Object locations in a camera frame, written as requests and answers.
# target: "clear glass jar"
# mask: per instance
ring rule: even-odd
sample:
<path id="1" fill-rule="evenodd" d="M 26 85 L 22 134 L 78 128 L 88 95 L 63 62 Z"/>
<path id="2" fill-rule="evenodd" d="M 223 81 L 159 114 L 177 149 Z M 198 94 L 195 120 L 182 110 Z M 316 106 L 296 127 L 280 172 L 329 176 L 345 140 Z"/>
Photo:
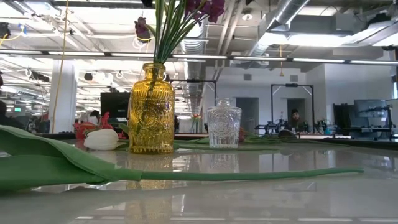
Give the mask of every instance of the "clear glass jar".
<path id="1" fill-rule="evenodd" d="M 207 109 L 210 147 L 238 147 L 242 109 L 230 105 L 230 100 L 225 98 Z"/>

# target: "reflective table surface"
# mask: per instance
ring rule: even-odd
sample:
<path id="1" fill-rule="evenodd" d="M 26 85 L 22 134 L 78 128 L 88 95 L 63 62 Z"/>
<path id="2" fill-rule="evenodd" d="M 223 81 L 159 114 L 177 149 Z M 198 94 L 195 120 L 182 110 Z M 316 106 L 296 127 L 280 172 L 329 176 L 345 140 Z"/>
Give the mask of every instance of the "reflective table surface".
<path id="1" fill-rule="evenodd" d="M 1 224 L 398 223 L 398 152 L 284 144 L 277 152 L 181 150 L 166 156 L 89 151 L 129 169 L 282 172 L 361 166 L 364 174 L 247 182 L 143 180 L 69 184 L 0 195 Z"/>

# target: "doorway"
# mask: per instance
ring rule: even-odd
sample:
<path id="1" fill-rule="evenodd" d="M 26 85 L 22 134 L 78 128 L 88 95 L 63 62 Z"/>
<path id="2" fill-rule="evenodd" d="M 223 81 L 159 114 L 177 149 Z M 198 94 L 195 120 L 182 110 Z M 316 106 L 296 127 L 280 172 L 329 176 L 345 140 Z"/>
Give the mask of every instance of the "doorway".
<path id="1" fill-rule="evenodd" d="M 300 119 L 302 121 L 306 121 L 307 117 L 305 114 L 305 99 L 287 99 L 287 112 L 288 119 L 287 121 L 290 123 L 292 119 L 292 110 L 297 109 L 300 114 Z"/>
<path id="2" fill-rule="evenodd" d="M 257 133 L 259 124 L 259 98 L 236 98 L 236 106 L 242 109 L 241 127 L 249 133 Z"/>

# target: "computer monitor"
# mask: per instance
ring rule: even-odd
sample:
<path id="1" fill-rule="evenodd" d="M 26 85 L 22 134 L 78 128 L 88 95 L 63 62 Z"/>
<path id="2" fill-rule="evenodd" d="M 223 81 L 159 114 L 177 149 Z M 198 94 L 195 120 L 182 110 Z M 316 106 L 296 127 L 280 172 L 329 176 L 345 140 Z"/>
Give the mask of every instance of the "computer monitor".
<path id="1" fill-rule="evenodd" d="M 359 118 L 385 118 L 385 100 L 354 100 L 355 113 Z"/>
<path id="2" fill-rule="evenodd" d="M 110 118 L 127 118 L 130 93 L 101 93 L 101 114 Z"/>

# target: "pillar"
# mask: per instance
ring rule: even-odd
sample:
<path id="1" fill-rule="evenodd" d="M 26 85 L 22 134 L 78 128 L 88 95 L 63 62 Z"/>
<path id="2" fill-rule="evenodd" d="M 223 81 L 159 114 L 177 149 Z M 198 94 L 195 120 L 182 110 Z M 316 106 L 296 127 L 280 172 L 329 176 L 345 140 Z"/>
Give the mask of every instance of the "pillar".
<path id="1" fill-rule="evenodd" d="M 49 120 L 51 121 L 50 133 L 53 134 L 61 131 L 73 131 L 72 125 L 75 123 L 76 91 L 79 71 L 76 69 L 75 61 L 72 60 L 65 60 L 63 62 L 62 75 L 60 75 L 60 69 L 61 61 L 54 60 L 49 108 Z M 54 111 L 58 80 L 60 77 L 57 108 Z"/>

